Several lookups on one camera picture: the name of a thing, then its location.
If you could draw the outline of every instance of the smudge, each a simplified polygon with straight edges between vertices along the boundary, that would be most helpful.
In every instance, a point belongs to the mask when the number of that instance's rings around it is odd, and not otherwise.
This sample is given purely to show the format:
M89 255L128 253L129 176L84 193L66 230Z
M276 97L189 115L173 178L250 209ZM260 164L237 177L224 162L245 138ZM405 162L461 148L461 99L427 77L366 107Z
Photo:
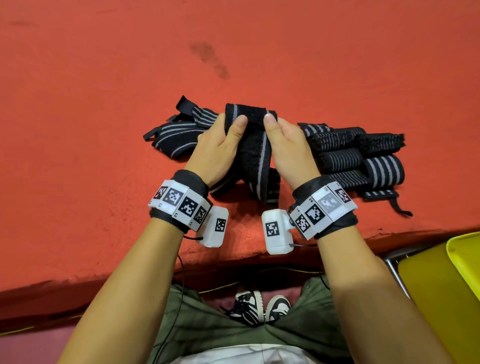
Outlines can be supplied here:
M190 51L194 56L198 57L200 61L213 67L215 73L222 80L228 80L230 73L226 65L216 55L215 49L207 42L193 42L190 44Z
M106 14L108 12L117 12L118 9L108 9L108 10L100 10L100 11L97 11L96 13L97 14Z
M27 20L14 20L12 22L8 22L9 25L13 26L38 26L34 22L29 22Z

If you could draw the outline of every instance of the black and white sneaker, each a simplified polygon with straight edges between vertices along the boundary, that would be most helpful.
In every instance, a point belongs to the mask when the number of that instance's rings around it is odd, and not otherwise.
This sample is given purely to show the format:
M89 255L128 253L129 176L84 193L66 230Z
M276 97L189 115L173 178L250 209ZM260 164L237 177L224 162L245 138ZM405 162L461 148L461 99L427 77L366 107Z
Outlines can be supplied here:
M235 303L231 310L220 307L232 320L247 326L264 323L264 304L260 291L243 291L235 295Z
M285 316L292 306L285 296L278 295L270 300L265 312L265 321L273 322Z

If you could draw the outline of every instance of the qr code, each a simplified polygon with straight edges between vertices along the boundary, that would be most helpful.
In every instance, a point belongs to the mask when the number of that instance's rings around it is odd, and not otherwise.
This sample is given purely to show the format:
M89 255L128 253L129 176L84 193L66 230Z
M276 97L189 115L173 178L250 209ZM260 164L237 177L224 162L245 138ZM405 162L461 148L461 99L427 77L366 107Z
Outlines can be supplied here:
M198 203L188 197L185 197L179 207L179 211L183 212L185 215L191 218L197 206Z
M301 232L305 232L310 228L310 224L303 215L297 217L295 224L298 226Z
M340 200L342 200L345 204L351 201L350 196L347 195L347 193L343 188L335 190L335 193L338 197L340 197Z
M340 200L333 196L333 193L331 192L323 196L318 202L320 203L320 205L322 205L322 209L324 209L327 214L330 214L331 212L342 206Z
M224 232L226 223L227 220L225 220L224 218L217 218L215 224L215 231Z
M170 188L163 197L163 201L173 206L178 205L179 201L183 197L183 192L177 191L174 188Z
M280 235L280 229L278 228L278 223L276 221L266 223L265 227L267 236Z
M162 195L165 193L165 191L167 190L168 187L166 186L162 186L158 189L158 191L156 192L155 196L153 196L154 199L156 200L159 200L160 198L162 198Z
M193 219L196 222L198 222L199 224L201 224L202 221L204 220L206 214L207 214L207 210L205 210L203 207L200 206L200 208L198 209L198 211L195 214L195 217Z
M313 225L317 224L325 217L323 211L315 204L313 204L313 206L310 207L305 214Z

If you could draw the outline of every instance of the person's left arm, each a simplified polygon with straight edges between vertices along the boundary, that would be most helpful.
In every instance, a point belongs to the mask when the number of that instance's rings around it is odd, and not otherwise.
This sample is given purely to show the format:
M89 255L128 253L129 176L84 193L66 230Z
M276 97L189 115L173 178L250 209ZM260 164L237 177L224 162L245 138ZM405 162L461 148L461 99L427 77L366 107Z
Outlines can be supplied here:
M186 170L208 185L230 168L247 126L240 115L225 136L225 114L198 138ZM58 363L146 363L167 304L183 233L152 218L78 323Z

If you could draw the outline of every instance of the forearm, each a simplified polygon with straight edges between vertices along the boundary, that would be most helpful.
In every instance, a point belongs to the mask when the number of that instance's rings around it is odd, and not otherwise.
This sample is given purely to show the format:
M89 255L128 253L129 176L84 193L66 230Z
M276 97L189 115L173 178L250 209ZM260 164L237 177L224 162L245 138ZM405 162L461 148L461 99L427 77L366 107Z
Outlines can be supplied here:
M92 301L59 363L145 363L183 233L153 218Z
M453 362L355 226L325 236L318 247L356 363Z

